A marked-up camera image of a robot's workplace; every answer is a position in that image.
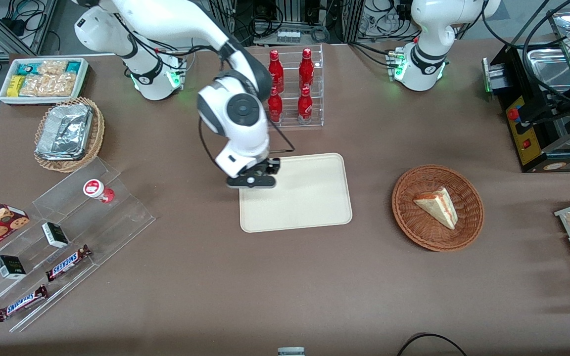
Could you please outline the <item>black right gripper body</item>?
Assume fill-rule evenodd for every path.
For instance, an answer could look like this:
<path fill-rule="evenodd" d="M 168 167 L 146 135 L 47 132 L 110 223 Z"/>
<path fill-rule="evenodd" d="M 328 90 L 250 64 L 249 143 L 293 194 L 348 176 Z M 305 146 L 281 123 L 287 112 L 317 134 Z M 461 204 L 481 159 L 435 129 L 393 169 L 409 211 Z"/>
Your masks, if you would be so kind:
<path fill-rule="evenodd" d="M 280 168 L 280 158 L 266 158 L 265 160 L 258 162 L 258 164 L 254 165 L 253 167 L 243 171 L 242 176 L 255 179 L 273 176 L 279 172 Z"/>

